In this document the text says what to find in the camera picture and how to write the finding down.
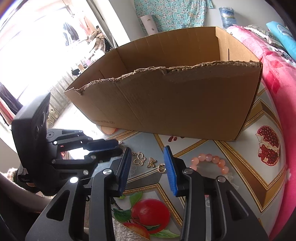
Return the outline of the large gold butterfly pendant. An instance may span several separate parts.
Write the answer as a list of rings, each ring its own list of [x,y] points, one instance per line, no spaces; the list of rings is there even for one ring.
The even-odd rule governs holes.
[[[146,157],[144,156],[144,154],[141,152],[137,152],[135,156],[136,158],[133,160],[133,163],[138,166],[143,166],[146,161]]]

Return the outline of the small gold butterfly pendant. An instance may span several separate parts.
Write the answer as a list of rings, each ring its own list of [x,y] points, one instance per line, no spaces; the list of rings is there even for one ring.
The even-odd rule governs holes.
[[[156,163],[157,163],[157,160],[155,160],[152,157],[149,157],[149,161],[147,163],[147,168],[155,168],[156,167]]]

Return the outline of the brown cardboard box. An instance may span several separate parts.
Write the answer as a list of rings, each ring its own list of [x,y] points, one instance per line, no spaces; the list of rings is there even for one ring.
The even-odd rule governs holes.
[[[234,141],[255,102],[262,69],[219,27],[178,29],[109,51],[65,94],[100,126]]]

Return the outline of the rolled pink paper tube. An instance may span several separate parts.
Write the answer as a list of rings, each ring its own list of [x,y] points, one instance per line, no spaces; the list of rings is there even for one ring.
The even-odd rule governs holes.
[[[158,33],[158,29],[151,15],[141,16],[140,19],[149,36]]]

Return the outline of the pink bed quilt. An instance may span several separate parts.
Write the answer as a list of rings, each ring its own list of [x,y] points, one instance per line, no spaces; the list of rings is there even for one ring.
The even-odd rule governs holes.
[[[280,117],[287,163],[283,200],[270,239],[295,240],[295,61],[244,27],[232,26],[227,32],[263,64],[262,78]]]

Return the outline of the blue water bottle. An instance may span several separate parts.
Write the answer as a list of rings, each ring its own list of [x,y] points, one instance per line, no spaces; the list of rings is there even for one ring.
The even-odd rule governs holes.
[[[220,12],[221,20],[222,20],[222,26],[224,29],[227,29],[227,28],[237,24],[237,21],[235,18],[235,12],[234,12],[233,8],[220,7],[219,12]]]

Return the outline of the light blue pillow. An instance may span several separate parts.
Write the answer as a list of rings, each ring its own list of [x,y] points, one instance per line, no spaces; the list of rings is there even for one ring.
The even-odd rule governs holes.
[[[295,61],[295,46],[296,42],[294,37],[292,36],[292,33],[288,28],[283,26],[282,24],[271,21],[266,23],[267,28],[271,31],[273,35],[279,39],[281,44],[285,47],[288,54],[293,58]]]

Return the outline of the floral teal wall cloth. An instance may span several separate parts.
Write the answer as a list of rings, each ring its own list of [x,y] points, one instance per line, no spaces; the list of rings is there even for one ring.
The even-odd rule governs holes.
[[[158,31],[202,27],[207,11],[214,9],[211,0],[135,0],[137,17],[151,15]]]

